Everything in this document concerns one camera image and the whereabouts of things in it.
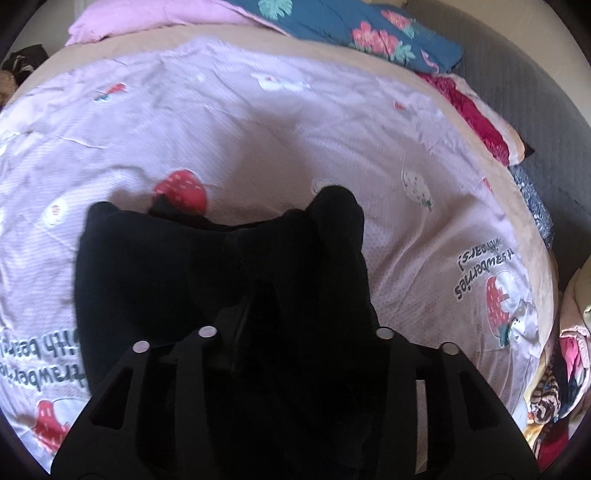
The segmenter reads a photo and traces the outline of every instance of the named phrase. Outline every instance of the pink pillow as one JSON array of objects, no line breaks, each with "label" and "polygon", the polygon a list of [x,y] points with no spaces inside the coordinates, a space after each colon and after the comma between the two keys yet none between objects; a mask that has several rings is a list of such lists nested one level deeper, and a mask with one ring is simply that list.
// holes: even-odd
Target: pink pillow
[{"label": "pink pillow", "polygon": [[76,20],[66,46],[169,25],[258,22],[212,0],[98,0]]}]

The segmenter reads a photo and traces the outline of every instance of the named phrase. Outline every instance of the pink flower print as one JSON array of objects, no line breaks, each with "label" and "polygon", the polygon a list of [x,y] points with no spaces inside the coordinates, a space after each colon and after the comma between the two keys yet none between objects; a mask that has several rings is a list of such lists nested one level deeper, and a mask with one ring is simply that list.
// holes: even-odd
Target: pink flower print
[{"label": "pink flower print", "polygon": [[353,29],[352,35],[353,41],[355,42],[355,46],[360,48],[366,48],[370,51],[373,51],[374,46],[377,46],[380,42],[378,32],[372,30],[371,25],[367,22],[361,22],[359,28]]},{"label": "pink flower print", "polygon": [[383,49],[380,51],[380,53],[386,52],[388,57],[391,57],[396,50],[396,46],[398,45],[398,39],[394,37],[394,35],[389,35],[386,30],[380,30],[379,37],[383,43]]},{"label": "pink flower print", "polygon": [[410,27],[412,21],[410,18],[406,18],[404,15],[397,14],[396,12],[392,12],[391,10],[382,10],[382,16],[386,18],[392,25],[400,30],[404,30],[407,27]]}]

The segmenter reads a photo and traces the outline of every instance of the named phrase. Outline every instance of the blue floral pillow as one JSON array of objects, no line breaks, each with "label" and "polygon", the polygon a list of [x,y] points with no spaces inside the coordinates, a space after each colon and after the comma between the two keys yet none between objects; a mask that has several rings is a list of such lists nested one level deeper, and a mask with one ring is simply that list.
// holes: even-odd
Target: blue floral pillow
[{"label": "blue floral pillow", "polygon": [[304,40],[348,46],[416,72],[448,72],[462,58],[455,42],[392,5],[361,0],[229,0]]}]

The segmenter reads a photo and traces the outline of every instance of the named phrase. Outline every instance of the gray cushion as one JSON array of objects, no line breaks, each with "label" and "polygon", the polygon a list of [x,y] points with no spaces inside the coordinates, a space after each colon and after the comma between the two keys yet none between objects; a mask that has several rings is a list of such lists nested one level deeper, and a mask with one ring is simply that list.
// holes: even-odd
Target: gray cushion
[{"label": "gray cushion", "polygon": [[456,73],[535,149],[522,165],[554,220],[564,288],[591,254],[591,128],[556,82],[494,30],[437,0],[411,0],[407,8],[464,47]]}]

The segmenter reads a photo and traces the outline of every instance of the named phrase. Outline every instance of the white circular marker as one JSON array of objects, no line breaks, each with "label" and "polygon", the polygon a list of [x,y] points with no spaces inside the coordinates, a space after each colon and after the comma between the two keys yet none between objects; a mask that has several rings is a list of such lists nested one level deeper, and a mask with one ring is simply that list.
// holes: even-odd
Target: white circular marker
[{"label": "white circular marker", "polygon": [[457,355],[460,353],[460,348],[451,342],[446,342],[441,346],[441,349],[448,355]]},{"label": "white circular marker", "polygon": [[215,337],[217,335],[217,328],[207,325],[205,327],[201,327],[198,333],[201,338]]},{"label": "white circular marker", "polygon": [[394,330],[387,327],[378,328],[375,334],[382,340],[392,340],[394,338]]},{"label": "white circular marker", "polygon": [[150,349],[150,343],[146,340],[135,342],[133,346],[135,353],[146,353]]}]

